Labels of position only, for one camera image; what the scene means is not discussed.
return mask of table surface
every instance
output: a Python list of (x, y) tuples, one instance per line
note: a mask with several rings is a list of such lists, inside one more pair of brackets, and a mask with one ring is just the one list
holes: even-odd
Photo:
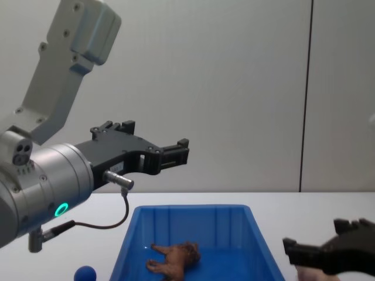
[[(248, 205), (285, 280), (296, 280), (296, 271), (285, 255), (282, 239), (320, 245), (335, 235), (333, 220), (375, 221), (375, 193), (144, 193), (129, 194), (131, 217), (140, 205), (244, 204)], [(93, 194), (84, 204), (43, 226), (43, 229), (76, 220), (99, 225), (119, 221), (124, 215), (119, 194)], [(130, 219), (111, 230), (83, 227), (45, 243), (40, 253), (28, 252), (27, 235), (0, 249), (1, 280), (73, 280), (75, 271), (90, 265), (97, 281), (110, 278)], [(340, 275), (342, 281), (372, 281), (362, 273)]]

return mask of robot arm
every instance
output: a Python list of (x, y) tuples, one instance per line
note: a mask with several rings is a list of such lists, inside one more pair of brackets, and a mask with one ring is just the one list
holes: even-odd
[(357, 271), (375, 276), (375, 224), (365, 219), (351, 223), (338, 219), (334, 223), (337, 236), (322, 246), (285, 238), (290, 263), (322, 269), (328, 275)]
[(105, 63), (121, 18), (96, 0), (63, 0), (39, 46), (40, 60), (22, 105), (0, 122), (43, 144), (65, 124), (83, 77)]
[(161, 148), (134, 136), (133, 121), (94, 127), (92, 140), (76, 146), (32, 149), (63, 127), (83, 76), (106, 61), (120, 24), (99, 0), (61, 1), (22, 106), (0, 122), (0, 248), (30, 233), (29, 249), (39, 252), (41, 225), (93, 190), (113, 182), (124, 195), (134, 184), (124, 174), (186, 164), (187, 139)]

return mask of blue ball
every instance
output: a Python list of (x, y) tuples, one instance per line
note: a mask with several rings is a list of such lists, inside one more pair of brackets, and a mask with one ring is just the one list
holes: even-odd
[(91, 266), (82, 266), (74, 274), (74, 281), (96, 281), (96, 272)]

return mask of cable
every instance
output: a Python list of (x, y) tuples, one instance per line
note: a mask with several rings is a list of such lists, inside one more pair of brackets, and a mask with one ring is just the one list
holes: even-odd
[(64, 224), (60, 224), (57, 227), (51, 228), (50, 230), (43, 233), (43, 241), (46, 242), (48, 240), (51, 240), (52, 238), (54, 238), (54, 237), (60, 235), (61, 233), (69, 230), (70, 228), (75, 227), (76, 225), (79, 225), (81, 227), (94, 228), (94, 229), (112, 229), (112, 228), (119, 227), (121, 224), (123, 224), (127, 220), (128, 216), (129, 216), (129, 202), (128, 202), (128, 197), (127, 197), (128, 196), (128, 189), (123, 187), (121, 189), (121, 195), (122, 195), (122, 197), (124, 198), (124, 201), (125, 201), (126, 211), (125, 211), (124, 217), (118, 223), (113, 224), (113, 225), (100, 226), (100, 225), (86, 224), (84, 222), (75, 222), (75, 221), (71, 220), (71, 221), (65, 222)]
[(83, 222), (76, 222), (75, 225), (80, 225), (81, 227), (89, 227), (89, 228), (95, 228), (95, 229), (112, 229), (112, 228), (116, 228), (116, 227), (119, 227), (121, 224), (123, 224), (128, 216), (129, 216), (129, 202), (128, 202), (128, 198), (125, 196), (124, 197), (124, 201), (125, 201), (125, 205), (126, 205), (126, 212), (125, 212), (125, 216), (122, 218), (121, 221), (119, 221), (118, 223), (116, 224), (113, 224), (113, 225), (108, 225), (108, 226), (99, 226), (99, 225), (92, 225), (92, 224), (85, 224)]

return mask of green led ring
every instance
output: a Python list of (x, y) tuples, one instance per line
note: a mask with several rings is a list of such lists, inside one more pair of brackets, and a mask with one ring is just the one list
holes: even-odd
[(69, 205), (68, 203), (63, 203), (61, 204), (57, 209), (56, 209), (56, 212), (54, 212), (54, 216), (55, 217), (58, 217), (62, 214), (64, 214), (69, 208)]

